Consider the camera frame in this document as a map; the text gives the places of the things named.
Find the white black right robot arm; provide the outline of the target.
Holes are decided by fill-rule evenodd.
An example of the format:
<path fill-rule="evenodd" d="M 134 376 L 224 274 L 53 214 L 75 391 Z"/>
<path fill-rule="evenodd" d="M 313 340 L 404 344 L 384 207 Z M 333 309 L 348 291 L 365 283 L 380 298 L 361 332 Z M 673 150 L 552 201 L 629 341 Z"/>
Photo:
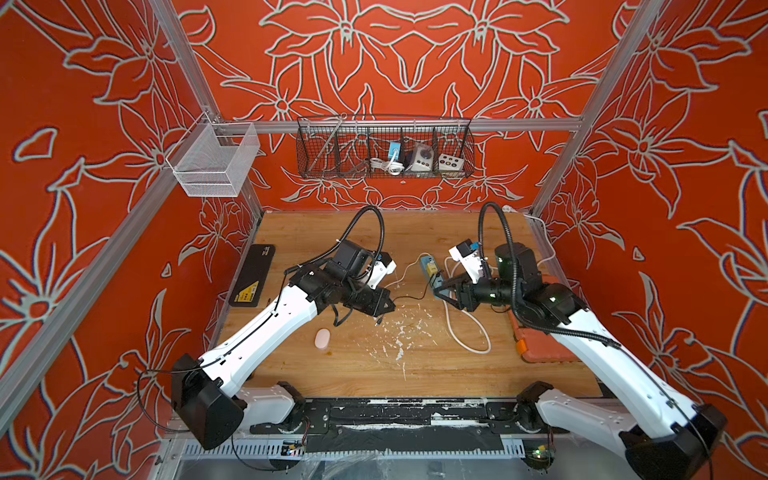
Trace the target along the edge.
<path fill-rule="evenodd" d="M 463 274 L 445 280 L 434 294 L 459 311 L 503 307 L 524 327 L 551 336 L 608 387 L 625 410 L 578 400 L 537 381 L 517 395 L 512 419 L 529 434 L 566 430 L 623 458 L 642 479 L 691 479 L 713 456 L 727 420 L 714 405 L 697 403 L 644 365 L 601 323 L 569 287 L 547 283 L 534 253 L 514 241 L 501 206 L 485 203 L 478 222 L 494 211 L 504 242 L 497 266 L 486 259 L 483 238 L 453 247 Z"/>

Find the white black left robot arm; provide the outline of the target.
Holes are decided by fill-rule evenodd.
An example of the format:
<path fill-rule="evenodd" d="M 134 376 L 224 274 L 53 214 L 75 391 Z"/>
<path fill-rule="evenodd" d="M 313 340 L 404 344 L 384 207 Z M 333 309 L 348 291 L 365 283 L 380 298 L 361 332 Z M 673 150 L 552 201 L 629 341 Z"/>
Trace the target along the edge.
<path fill-rule="evenodd" d="M 327 251 L 289 267 L 277 298 L 244 327 L 201 356 L 179 358 L 170 371 L 171 404 L 206 450 L 228 440 L 245 419 L 238 393 L 254 370 L 293 332 L 326 309 L 345 307 L 375 320 L 396 309 L 381 286 L 396 264 L 382 242 L 368 250 L 343 232 Z"/>

